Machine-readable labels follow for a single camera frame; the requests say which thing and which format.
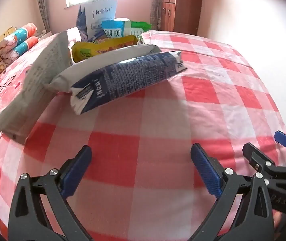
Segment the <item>rolled colourful quilt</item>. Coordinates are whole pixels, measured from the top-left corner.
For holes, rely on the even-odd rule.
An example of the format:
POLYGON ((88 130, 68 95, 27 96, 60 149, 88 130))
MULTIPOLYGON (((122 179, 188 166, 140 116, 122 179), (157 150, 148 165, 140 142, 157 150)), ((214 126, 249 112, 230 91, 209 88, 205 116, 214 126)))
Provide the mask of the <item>rolled colourful quilt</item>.
POLYGON ((36 25, 28 23, 0 41, 0 58, 6 66, 38 43, 38 37, 34 36, 36 31, 36 25))

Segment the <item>grey curtain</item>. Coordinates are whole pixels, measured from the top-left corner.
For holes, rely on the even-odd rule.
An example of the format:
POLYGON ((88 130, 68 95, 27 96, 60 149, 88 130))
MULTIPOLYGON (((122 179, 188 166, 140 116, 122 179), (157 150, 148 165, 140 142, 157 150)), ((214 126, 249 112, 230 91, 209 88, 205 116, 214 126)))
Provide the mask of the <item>grey curtain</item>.
POLYGON ((37 2, 38 2, 38 8, 40 10, 40 14, 42 17, 42 21, 43 21, 45 30, 48 33, 51 31, 50 20, 49 20, 48 0, 37 0, 37 2))
POLYGON ((159 29, 160 4, 160 0, 152 0, 151 3, 150 24, 153 30, 159 29))

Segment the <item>yellow snack bag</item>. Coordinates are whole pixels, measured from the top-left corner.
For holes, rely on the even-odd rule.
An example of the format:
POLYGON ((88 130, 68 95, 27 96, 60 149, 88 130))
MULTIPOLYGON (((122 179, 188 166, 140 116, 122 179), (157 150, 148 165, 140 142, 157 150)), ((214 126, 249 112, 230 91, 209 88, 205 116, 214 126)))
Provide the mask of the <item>yellow snack bag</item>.
POLYGON ((107 38, 103 42, 75 42, 72 46, 72 57, 75 63, 109 51, 136 45, 138 39, 134 35, 120 38, 107 38))

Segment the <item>grey white mailer bag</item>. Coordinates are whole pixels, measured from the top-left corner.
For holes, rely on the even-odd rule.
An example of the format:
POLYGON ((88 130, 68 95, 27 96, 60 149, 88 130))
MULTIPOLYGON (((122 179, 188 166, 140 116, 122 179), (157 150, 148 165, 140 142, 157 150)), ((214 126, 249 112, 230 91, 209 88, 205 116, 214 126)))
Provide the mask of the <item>grey white mailer bag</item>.
POLYGON ((67 32, 61 32, 40 53, 23 81, 22 89, 0 112, 0 133, 24 144, 55 93, 46 88, 52 79, 72 65, 67 32))

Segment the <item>brown wooden cabinet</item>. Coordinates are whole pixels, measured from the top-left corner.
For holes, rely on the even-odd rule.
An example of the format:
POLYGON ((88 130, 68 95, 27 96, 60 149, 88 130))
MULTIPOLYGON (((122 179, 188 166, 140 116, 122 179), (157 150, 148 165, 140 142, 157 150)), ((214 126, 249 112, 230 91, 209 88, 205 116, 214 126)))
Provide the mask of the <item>brown wooden cabinet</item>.
POLYGON ((160 0, 161 31, 197 35, 203 0, 160 0))

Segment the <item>white feather print bag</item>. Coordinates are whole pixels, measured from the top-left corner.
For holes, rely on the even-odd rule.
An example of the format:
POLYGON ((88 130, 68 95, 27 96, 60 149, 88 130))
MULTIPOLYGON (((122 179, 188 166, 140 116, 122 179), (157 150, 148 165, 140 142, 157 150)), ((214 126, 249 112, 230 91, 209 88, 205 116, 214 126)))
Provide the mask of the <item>white feather print bag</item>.
POLYGON ((51 91, 68 93, 74 83, 100 68, 160 52, 161 49, 156 45, 134 45, 99 54, 61 71, 49 84, 45 84, 45 88, 51 91))

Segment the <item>grey curtain right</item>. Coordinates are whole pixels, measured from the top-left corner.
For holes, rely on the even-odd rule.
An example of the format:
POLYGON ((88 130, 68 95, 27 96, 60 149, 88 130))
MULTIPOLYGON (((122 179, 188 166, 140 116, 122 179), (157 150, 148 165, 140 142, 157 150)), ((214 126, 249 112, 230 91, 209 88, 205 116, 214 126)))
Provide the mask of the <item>grey curtain right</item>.
POLYGON ((150 24, 153 30, 159 29, 160 4, 160 0, 152 0, 151 3, 150 24))

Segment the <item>blue puppy wipes pack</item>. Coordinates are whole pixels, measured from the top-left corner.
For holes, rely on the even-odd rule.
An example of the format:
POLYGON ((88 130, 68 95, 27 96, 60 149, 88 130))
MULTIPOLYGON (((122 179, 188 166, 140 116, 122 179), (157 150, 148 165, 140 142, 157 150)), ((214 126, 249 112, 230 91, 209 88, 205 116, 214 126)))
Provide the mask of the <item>blue puppy wipes pack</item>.
POLYGON ((135 37, 139 38, 142 33, 149 31, 151 28, 151 24, 147 22, 115 20, 102 22, 102 29, 108 38, 120 38, 129 35, 134 35, 135 37))

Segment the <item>grey curtain left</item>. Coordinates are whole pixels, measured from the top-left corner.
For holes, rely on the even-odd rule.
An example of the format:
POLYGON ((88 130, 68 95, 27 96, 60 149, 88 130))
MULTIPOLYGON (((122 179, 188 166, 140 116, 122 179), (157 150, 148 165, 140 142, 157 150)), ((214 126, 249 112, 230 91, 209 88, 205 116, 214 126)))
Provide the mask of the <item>grey curtain left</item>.
POLYGON ((45 30, 48 33, 51 31, 50 20, 49 20, 48 0, 37 0, 37 2, 38 2, 38 8, 40 10, 40 14, 42 17, 42 21, 43 21, 45 30))

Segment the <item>red white checkered tablecloth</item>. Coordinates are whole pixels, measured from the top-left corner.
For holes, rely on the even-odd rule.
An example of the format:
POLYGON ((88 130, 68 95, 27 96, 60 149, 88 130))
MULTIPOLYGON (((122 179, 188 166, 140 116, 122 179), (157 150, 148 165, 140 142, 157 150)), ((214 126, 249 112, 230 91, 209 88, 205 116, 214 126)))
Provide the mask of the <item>red white checkered tablecloth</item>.
POLYGON ((20 145, 0 137, 0 231, 8 234, 21 174, 44 175, 84 146, 92 162, 68 203, 94 240, 187 240, 215 198, 190 157, 194 143, 241 175, 252 143, 286 166, 274 141, 285 125, 261 79, 231 46, 193 35, 149 31, 148 44, 182 52, 183 73, 76 115, 59 93, 20 145))

